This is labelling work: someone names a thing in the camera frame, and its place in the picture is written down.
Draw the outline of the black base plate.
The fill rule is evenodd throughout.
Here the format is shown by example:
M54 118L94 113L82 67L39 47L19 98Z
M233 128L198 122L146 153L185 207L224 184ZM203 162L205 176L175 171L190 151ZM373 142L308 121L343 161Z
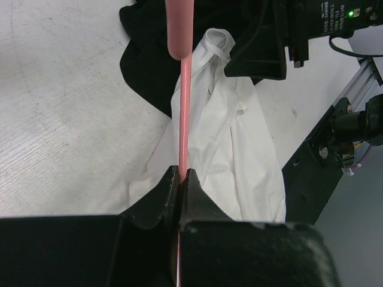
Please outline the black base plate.
M343 174L361 166L357 145L382 145L382 95L350 109L346 97L331 106L283 167L287 222L315 224Z

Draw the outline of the black garment on table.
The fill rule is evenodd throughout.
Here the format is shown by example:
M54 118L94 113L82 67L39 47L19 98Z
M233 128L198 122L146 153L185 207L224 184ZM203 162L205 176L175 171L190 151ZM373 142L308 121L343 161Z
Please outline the black garment on table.
M262 1L195 1L193 46L209 28L225 29L238 40L262 7ZM136 1L121 8L119 17L130 37L120 60L126 84L170 117L180 62L168 53L164 1Z

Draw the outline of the pink wire hanger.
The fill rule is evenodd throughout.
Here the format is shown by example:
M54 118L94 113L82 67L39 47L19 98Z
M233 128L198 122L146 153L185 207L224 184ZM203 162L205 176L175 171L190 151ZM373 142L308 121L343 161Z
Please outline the pink wire hanger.
M193 1L166 1L167 36L169 54L181 61L180 119L179 119L179 195L183 201L188 169L189 115L191 68L193 51Z

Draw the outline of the white tank top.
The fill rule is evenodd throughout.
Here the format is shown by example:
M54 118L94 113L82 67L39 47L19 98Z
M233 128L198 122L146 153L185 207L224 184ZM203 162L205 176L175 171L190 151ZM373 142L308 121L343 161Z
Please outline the white tank top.
M234 44L211 28L193 52L188 165L232 219L284 222L282 170L255 86L224 74Z

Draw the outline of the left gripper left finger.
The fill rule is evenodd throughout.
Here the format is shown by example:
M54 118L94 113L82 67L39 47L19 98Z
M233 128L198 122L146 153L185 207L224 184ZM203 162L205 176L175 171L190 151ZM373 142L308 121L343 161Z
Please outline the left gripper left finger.
M178 167L169 166L159 183L120 216L128 224L142 230L158 226L172 230L180 217L178 188Z

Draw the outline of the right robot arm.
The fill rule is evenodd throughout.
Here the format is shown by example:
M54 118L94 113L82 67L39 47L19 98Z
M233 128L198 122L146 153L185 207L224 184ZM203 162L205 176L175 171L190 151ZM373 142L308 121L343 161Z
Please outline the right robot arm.
M287 61L301 68L309 40L350 38L359 29L382 25L382 1L258 1L251 22L230 52L228 77L284 80Z

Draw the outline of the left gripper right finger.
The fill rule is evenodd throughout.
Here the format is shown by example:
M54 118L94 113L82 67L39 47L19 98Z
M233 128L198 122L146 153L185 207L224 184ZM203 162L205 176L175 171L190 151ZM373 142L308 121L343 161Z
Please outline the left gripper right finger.
M191 221L233 222L233 219L202 189L194 169L187 171L182 188L180 223Z

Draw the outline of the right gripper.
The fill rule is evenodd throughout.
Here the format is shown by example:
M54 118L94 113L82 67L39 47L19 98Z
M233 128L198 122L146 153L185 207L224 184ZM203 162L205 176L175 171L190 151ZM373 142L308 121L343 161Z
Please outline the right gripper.
M286 56L301 68L309 60L308 1L262 1L262 8L236 41L227 77L284 80Z

